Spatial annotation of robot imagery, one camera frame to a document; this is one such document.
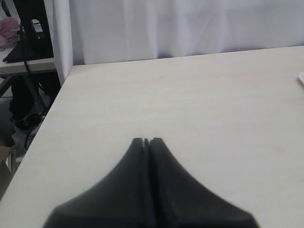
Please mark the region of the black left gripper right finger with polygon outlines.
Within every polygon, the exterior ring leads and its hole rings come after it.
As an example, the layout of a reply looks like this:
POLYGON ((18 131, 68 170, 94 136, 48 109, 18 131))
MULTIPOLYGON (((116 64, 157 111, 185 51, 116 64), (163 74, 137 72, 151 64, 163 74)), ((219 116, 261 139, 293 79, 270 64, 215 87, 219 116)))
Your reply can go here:
POLYGON ((149 177, 159 228, 257 228, 254 216, 192 177, 163 139, 149 144, 149 177))

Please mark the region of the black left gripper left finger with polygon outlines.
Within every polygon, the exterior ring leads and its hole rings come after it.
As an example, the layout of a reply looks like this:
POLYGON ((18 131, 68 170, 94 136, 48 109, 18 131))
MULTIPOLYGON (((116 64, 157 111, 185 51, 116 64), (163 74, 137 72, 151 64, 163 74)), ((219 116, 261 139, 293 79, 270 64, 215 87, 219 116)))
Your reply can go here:
POLYGON ((134 138, 107 176, 79 196, 54 208, 44 227, 152 227, 148 140, 134 138))

